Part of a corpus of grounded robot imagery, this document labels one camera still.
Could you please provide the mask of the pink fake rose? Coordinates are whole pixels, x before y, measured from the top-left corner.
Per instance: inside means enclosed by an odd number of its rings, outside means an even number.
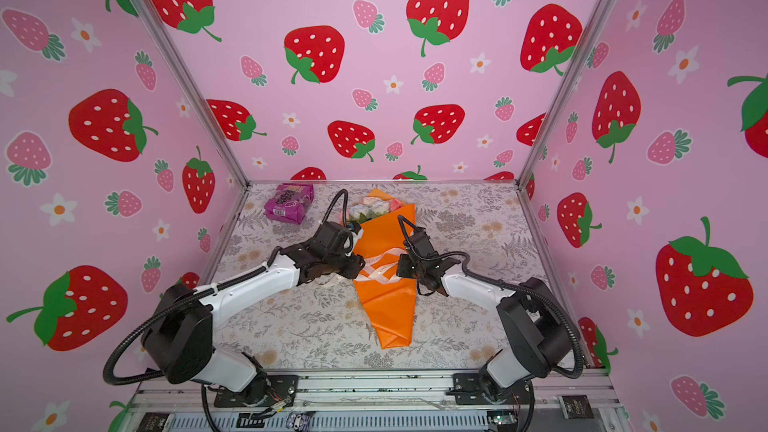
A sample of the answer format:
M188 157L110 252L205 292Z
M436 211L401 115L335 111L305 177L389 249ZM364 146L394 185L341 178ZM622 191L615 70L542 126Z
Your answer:
M401 202L398 199L390 199L388 201L388 204L389 204L389 211L390 212L394 212L394 211L399 210L399 209L404 207L404 203Z

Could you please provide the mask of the white fake rose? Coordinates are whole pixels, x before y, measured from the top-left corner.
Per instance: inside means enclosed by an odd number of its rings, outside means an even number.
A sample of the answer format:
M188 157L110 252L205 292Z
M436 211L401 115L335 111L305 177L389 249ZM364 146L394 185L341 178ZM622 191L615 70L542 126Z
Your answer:
M348 210L348 220L351 222L364 223L371 217L371 208L365 204L354 205Z

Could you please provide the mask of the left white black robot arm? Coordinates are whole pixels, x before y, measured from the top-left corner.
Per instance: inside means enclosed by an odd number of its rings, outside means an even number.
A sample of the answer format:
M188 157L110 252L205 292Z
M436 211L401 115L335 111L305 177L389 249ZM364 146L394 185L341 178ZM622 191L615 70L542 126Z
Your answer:
M215 332L256 303L321 276L356 279L365 266L365 259L354 252L363 234L355 223L323 222L308 240L275 248L254 269L194 290L185 285L169 288L152 317L110 354L103 368L104 382L122 386L163 378L170 384L191 381L219 385L236 394L264 394L269 379L263 367L248 354L215 344ZM115 367L136 340L157 369L120 377Z

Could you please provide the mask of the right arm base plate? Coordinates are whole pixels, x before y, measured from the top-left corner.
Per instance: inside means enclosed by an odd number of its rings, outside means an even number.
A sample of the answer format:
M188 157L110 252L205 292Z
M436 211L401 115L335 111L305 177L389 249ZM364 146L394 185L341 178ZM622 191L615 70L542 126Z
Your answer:
M479 371L455 373L445 395L454 397L459 405L529 405L534 401L532 386L526 381L502 387Z

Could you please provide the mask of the aluminium frame rail base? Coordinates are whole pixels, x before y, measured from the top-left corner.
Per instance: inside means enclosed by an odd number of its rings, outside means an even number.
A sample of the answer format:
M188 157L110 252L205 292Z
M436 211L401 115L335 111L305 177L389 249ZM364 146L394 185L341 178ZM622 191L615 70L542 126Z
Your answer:
M502 403L473 370L276 370L283 409L195 384L142 384L114 431L629 431L608 376L588 370L517 385Z

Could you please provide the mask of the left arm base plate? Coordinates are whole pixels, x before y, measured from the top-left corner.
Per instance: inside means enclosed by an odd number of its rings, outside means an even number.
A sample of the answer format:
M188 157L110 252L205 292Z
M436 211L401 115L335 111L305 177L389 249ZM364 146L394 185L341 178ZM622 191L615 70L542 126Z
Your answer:
M298 375L259 376L241 392L221 388L216 393L214 406L216 408L290 406L295 399L298 382Z

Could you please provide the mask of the purple snack packet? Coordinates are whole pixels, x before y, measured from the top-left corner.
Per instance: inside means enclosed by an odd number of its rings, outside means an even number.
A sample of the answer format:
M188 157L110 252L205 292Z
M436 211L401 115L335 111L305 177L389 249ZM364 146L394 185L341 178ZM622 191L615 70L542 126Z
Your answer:
M270 220L300 225L313 201L313 185L284 183L265 203L264 214Z

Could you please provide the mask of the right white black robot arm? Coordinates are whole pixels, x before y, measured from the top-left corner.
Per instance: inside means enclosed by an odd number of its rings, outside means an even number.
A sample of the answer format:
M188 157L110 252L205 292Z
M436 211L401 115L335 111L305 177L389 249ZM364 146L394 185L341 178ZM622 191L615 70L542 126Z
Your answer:
M437 252L421 227L403 235L406 252L398 262L399 277L416 280L429 295L497 312L508 347L479 370L477 389L486 400L502 402L515 387L553 372L571 380L582 376L586 365L578 328L543 281L494 280L471 271L466 252Z

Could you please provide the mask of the white printed ribbon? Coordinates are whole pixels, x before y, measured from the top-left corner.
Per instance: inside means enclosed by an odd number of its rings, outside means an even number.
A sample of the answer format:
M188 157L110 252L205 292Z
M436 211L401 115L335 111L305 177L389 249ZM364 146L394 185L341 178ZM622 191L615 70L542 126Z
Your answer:
M390 248L378 256L365 259L363 269L355 278L356 282L375 281L382 285L394 284L400 281L397 267L400 256L406 251L402 248Z

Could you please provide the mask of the orange wrapping paper sheet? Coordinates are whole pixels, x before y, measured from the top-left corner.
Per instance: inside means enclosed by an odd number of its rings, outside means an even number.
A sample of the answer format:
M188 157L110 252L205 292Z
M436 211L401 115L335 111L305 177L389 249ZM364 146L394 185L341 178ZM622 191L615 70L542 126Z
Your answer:
M396 199L375 189L366 197ZM362 224L363 236L357 242L354 252L364 259L378 256L390 248L404 248L404 237L398 219L415 219L415 206L403 202L404 207L387 215L370 219ZM383 349L408 347L411 345L415 321L417 298L416 281L401 279L394 284L378 282L356 282L355 288L362 306L375 329Z

